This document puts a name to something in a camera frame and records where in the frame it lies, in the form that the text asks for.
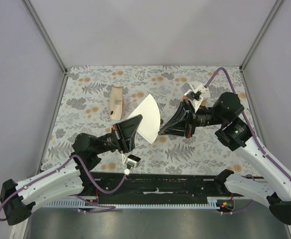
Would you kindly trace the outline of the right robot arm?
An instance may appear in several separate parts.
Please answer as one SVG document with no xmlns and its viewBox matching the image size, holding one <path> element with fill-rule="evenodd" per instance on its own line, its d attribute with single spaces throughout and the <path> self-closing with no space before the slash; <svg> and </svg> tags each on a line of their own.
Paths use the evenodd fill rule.
<svg viewBox="0 0 291 239">
<path fill-rule="evenodd" d="M 225 169 L 215 177 L 214 190 L 220 196 L 229 192 L 256 201 L 279 221 L 291 225 L 291 172 L 260 142 L 255 132 L 239 115 L 244 112 L 237 94 L 223 93 L 212 107 L 194 110 L 183 100 L 172 118 L 161 127 L 159 135 L 190 138 L 197 127 L 219 125 L 217 139 L 248 161 L 267 181 L 266 184 Z"/>
</svg>

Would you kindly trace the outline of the orange coffee filter pack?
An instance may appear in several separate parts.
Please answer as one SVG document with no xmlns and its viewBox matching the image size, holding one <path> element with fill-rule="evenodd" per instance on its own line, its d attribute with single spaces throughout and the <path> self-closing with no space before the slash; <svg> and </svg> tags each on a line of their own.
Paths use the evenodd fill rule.
<svg viewBox="0 0 291 239">
<path fill-rule="evenodd" d="M 120 120 L 123 111 L 123 89 L 122 87 L 113 86 L 109 100 L 110 118 Z"/>
</svg>

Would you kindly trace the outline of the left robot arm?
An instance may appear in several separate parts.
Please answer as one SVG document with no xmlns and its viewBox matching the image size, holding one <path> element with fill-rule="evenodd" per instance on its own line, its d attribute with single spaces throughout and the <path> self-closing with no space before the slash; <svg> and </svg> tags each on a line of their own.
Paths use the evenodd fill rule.
<svg viewBox="0 0 291 239">
<path fill-rule="evenodd" d="M 121 181 L 112 190 L 101 188 L 90 171 L 100 163 L 102 153 L 130 153 L 135 148 L 135 135 L 142 119 L 142 115 L 136 115 L 116 123 L 110 133 L 99 137 L 80 133 L 72 145 L 74 151 L 64 162 L 25 180 L 5 181 L 0 192 L 0 222 L 10 226 L 19 224 L 37 209 L 63 197 L 80 193 L 88 196 L 95 189 L 104 194 L 115 193 L 140 158 L 132 156 Z"/>
</svg>

